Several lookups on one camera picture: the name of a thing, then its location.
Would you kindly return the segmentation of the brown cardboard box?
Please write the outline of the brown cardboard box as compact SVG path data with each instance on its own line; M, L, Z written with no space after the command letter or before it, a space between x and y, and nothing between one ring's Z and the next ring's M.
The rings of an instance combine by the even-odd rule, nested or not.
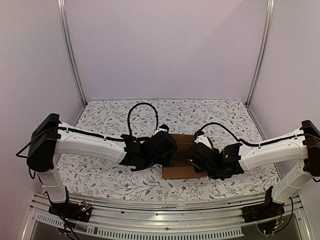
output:
M177 150L171 157L170 163L162 167L164 179L182 180L207 177L205 171L196 172L187 158L189 148L195 143L195 137L189 134L171 134L177 143Z

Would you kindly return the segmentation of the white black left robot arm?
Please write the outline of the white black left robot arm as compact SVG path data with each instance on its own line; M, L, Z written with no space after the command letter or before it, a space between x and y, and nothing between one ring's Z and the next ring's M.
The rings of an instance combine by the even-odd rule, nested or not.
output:
M178 144L166 125L157 127L151 137L130 134L111 137L76 128L51 113L15 156L25 159L28 168L39 176L55 209L63 217L70 217L75 211L74 205L68 201L68 191L56 167L62 154L100 158L135 172L154 165L167 166L177 149Z

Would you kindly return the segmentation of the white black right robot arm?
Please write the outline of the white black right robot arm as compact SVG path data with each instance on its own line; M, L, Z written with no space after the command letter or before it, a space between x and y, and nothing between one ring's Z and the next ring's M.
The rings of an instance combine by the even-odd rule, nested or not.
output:
M295 166L269 190L268 200L258 208L262 218L269 218L278 210L278 205L284 204L305 183L319 177L320 131L310 120L304 120L300 128L280 137L258 143L237 138L236 143L218 150L200 129L187 151L187 160L197 171L204 171L215 180L228 179L260 166L295 160Z

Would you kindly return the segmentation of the floral patterned table mat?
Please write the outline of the floral patterned table mat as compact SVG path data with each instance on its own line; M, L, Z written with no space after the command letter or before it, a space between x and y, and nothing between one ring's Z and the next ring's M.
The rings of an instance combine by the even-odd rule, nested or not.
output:
M201 127L214 147L222 149L236 138L260 141L254 121L239 100L102 100L91 101L76 126L104 135L132 132L150 136L156 124L173 134L194 134ZM225 180L207 177L165 179L155 165L131 171L96 157L65 154L57 163L62 183L71 194L135 201L202 201L264 193L279 180L273 164L260 166Z

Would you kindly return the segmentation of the aluminium front rail frame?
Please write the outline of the aluminium front rail frame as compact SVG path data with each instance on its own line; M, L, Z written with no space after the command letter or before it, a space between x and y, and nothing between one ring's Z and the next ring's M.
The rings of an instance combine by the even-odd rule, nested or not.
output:
M310 223L298 195L285 203L285 222L276 233L259 228L269 219L245 222L242 208L260 204L263 194L199 201L134 201L71 194L74 203L92 204L88 222L75 221L66 234L63 221L49 213L48 198L35 193L29 204L21 240L313 240Z

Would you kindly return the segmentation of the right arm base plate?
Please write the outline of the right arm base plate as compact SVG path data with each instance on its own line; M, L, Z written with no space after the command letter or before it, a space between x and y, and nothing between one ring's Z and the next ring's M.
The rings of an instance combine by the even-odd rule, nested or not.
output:
M269 187L265 192L264 202L245 206L241 209L242 217L245 223L275 218L268 222L258 223L258 230L264 235L271 235L276 232L282 222L283 214L285 213L284 204L276 203L272 197L273 186Z

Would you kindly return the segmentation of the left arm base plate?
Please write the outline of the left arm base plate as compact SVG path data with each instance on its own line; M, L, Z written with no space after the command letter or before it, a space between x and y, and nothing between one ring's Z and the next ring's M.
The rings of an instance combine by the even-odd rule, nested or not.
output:
M50 207L48 212L56 215L61 219L71 219L75 221L88 223L92 214L92 205L81 201L79 203L70 202L69 192L67 187L64 187L65 200L60 203L52 202L50 195L47 194Z

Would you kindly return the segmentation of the left aluminium corner post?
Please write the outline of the left aluminium corner post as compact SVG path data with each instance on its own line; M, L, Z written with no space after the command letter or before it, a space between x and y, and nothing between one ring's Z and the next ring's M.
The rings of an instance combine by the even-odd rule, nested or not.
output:
M66 54L69 61L71 73L73 76L75 88L77 90L81 104L85 107L88 104L88 101L85 95L83 84L81 82L80 73L78 70L77 61L76 61L76 57L73 49L71 33L69 29L69 24L68 24L67 11L66 11L66 1L57 0L56 2L57 2L57 9L59 14L59 20L60 20L63 39L64 39L64 44L65 44Z

